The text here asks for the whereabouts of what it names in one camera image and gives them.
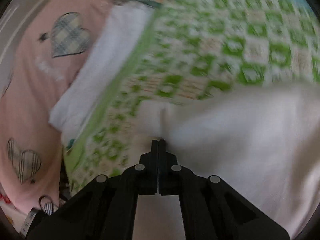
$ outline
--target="white fabric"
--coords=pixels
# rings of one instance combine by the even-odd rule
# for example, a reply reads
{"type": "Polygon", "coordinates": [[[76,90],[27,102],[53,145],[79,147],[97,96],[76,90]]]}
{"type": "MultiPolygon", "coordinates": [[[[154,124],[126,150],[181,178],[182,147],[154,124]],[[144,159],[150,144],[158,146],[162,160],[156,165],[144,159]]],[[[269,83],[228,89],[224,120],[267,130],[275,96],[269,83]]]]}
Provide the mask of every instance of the white fabric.
{"type": "Polygon", "coordinates": [[[115,5],[100,38],[71,87],[50,113],[50,124],[68,145],[77,138],[101,92],[121,69],[146,26],[153,9],[139,2],[115,5]]]}
{"type": "Polygon", "coordinates": [[[247,87],[188,106],[144,101],[135,134],[164,138],[181,165],[220,176],[291,238],[319,204],[318,85],[247,87]]]}

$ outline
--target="pink fabric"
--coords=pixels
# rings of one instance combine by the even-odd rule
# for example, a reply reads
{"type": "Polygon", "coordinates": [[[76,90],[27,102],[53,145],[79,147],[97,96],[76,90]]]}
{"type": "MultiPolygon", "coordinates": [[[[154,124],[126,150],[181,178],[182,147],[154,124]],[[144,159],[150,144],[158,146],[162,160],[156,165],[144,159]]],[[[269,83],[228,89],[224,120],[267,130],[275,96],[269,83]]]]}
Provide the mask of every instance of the pink fabric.
{"type": "Polygon", "coordinates": [[[60,133],[49,125],[49,113],[83,66],[111,7],[112,0],[51,0],[26,30],[17,49],[13,78],[0,100],[0,183],[24,213],[39,207],[42,195],[59,203],[60,133]],[[89,33],[90,44],[82,53],[53,57],[52,28],[68,13],[80,15],[79,28],[89,33]],[[36,174],[23,182],[9,158],[11,138],[16,153],[18,148],[20,153],[32,150],[41,159],[36,174]]]}

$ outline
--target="white cloth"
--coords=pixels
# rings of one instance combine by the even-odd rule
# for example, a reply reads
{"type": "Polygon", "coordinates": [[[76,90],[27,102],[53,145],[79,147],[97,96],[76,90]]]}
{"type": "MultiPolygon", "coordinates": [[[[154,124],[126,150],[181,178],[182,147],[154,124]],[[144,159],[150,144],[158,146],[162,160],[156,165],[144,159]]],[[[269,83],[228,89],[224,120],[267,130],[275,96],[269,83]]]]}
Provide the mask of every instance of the white cloth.
{"type": "Polygon", "coordinates": [[[154,9],[139,2],[115,5],[100,38],[71,87],[50,113],[50,124],[68,145],[77,138],[101,92],[111,83],[137,44],[154,9]]]}
{"type": "Polygon", "coordinates": [[[136,134],[162,137],[195,174],[218,175],[291,238],[320,202],[320,87],[246,87],[188,106],[144,101],[136,134]]]}

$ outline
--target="plaid heart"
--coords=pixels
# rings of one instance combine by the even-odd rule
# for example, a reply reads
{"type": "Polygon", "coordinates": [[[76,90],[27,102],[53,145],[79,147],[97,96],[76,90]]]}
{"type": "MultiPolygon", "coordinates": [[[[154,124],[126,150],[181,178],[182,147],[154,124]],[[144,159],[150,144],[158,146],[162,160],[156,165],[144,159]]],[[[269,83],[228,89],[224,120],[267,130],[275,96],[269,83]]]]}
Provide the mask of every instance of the plaid heart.
{"type": "Polygon", "coordinates": [[[51,32],[52,57],[80,54],[90,43],[88,30],[81,27],[81,15],[71,12],[61,16],[51,32]]]}
{"type": "Polygon", "coordinates": [[[18,176],[20,183],[34,176],[41,166],[41,159],[33,150],[21,151],[14,141],[10,138],[7,144],[8,157],[18,176]]]}

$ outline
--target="green fabric edge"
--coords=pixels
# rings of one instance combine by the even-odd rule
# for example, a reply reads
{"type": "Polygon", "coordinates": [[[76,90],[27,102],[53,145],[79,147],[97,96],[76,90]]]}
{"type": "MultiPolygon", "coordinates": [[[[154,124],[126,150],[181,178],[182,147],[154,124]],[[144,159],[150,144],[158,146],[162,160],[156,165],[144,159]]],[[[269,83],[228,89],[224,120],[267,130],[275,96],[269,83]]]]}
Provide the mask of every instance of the green fabric edge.
{"type": "Polygon", "coordinates": [[[64,163],[66,167],[66,172],[69,178],[71,178],[72,172],[81,164],[82,156],[85,153],[85,144],[87,138],[92,134],[95,128],[102,121],[105,109],[108,107],[112,99],[117,95],[118,89],[121,82],[126,78],[131,71],[138,64],[140,57],[149,48],[153,41],[153,26],[157,18],[161,14],[161,9],[155,9],[152,18],[150,19],[147,27],[145,28],[142,36],[140,37],[136,47],[128,57],[127,61],[124,63],[122,69],[118,75],[113,79],[113,81],[105,88],[102,96],[100,97],[100,102],[98,103],[96,109],[93,111],[86,127],[83,132],[76,140],[73,149],[69,156],[64,156],[64,163]]]}

